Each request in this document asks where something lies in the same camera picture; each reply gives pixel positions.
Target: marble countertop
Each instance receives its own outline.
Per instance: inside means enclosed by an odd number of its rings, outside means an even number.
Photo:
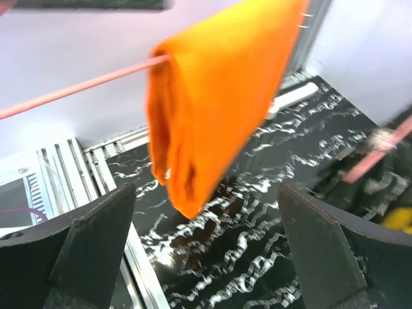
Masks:
[[[313,187],[320,169],[376,127],[320,77],[309,81],[319,91],[256,130],[194,221],[153,178],[146,145],[108,159],[117,185],[136,185],[133,223],[171,308],[304,308],[278,187]]]

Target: pink cable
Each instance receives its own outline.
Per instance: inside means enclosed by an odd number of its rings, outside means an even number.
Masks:
[[[157,64],[160,64],[162,62],[165,62],[169,60],[168,55],[162,55],[156,58],[152,58],[149,60],[146,60],[144,62],[141,62],[139,64],[135,64],[134,66],[130,66],[128,68],[124,68],[109,74],[105,74],[103,76],[97,77],[95,79],[87,80],[86,82],[81,82],[80,84],[70,86],[64,89],[60,89],[57,91],[54,91],[52,93],[49,93],[47,95],[42,95],[41,97],[38,98],[33,98],[29,101],[16,104],[14,106],[11,106],[9,108],[4,108],[0,110],[0,119],[5,119],[20,113],[23,113],[25,111],[28,111],[29,109],[36,108],[38,106],[47,104],[49,102],[58,100],[60,98],[67,97],[69,95],[72,95],[74,93],[78,93],[80,91],[98,86],[100,84],[103,84],[105,82],[109,82],[114,79],[118,79],[120,77],[135,73],[137,71],[149,68],[151,66],[155,66]]]

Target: orange towel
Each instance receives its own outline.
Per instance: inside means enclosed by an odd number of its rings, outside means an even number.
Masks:
[[[279,87],[306,0],[244,0],[167,39],[149,70],[152,172],[195,218]],[[170,177],[165,174],[170,170]]]

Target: metal frame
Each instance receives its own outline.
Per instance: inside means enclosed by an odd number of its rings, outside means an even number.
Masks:
[[[37,154],[46,163],[43,165],[42,174],[48,180],[48,192],[53,196],[55,202],[53,209],[57,215],[81,207],[103,194],[96,188],[83,150],[75,138],[42,148],[37,151]],[[120,264],[120,272],[133,308],[142,309],[143,306],[124,259]]]
[[[147,129],[139,129],[134,133],[121,136],[110,143],[85,150],[85,156],[95,175],[96,183],[101,194],[116,188],[116,183],[110,173],[106,160],[123,151],[130,150],[147,143]],[[124,249],[127,264],[134,281],[137,284],[142,300],[147,309],[168,309],[169,303],[163,293],[155,270],[138,237],[135,226],[131,224],[129,236]]]
[[[53,200],[50,198],[46,182],[42,175],[42,163],[35,152],[21,153],[0,162],[0,185],[21,179],[24,183],[29,208],[37,209],[48,219],[55,216]],[[30,214],[32,224],[36,225],[41,219]]]
[[[287,72],[304,68],[332,0],[310,0]]]

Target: pink rod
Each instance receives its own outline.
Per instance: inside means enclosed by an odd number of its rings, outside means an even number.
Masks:
[[[135,73],[137,71],[149,68],[151,66],[155,66],[157,64],[160,64],[162,62],[165,62],[169,59],[168,55],[162,55],[159,57],[155,57],[149,60],[146,60],[144,62],[141,62],[139,64],[135,64],[134,66],[130,66],[128,68],[124,68],[118,71],[114,71],[109,74],[105,74],[103,76],[97,77],[95,79],[87,80],[86,82],[81,82],[80,84],[73,85],[64,89],[60,89],[57,91],[54,91],[52,93],[49,93],[47,95],[42,95],[41,97],[38,98],[33,98],[29,101],[16,104],[14,106],[11,106],[9,108],[4,108],[0,110],[0,119],[5,119],[20,113],[23,113],[25,111],[28,111],[29,109],[36,108],[38,106],[53,102],[55,100],[59,100],[60,98],[67,97],[69,95],[72,95],[74,93],[78,93],[80,91],[98,86],[100,84],[104,84],[105,82],[109,82],[111,80],[119,79],[120,77]]]
[[[343,181],[348,183],[356,182],[360,177],[365,175],[376,163],[378,163],[386,154],[386,151],[390,151],[396,147],[396,145],[412,133],[412,115],[406,118],[396,130],[386,140],[388,146],[384,151],[372,151],[365,156],[361,161],[357,163],[352,169],[344,176]]]

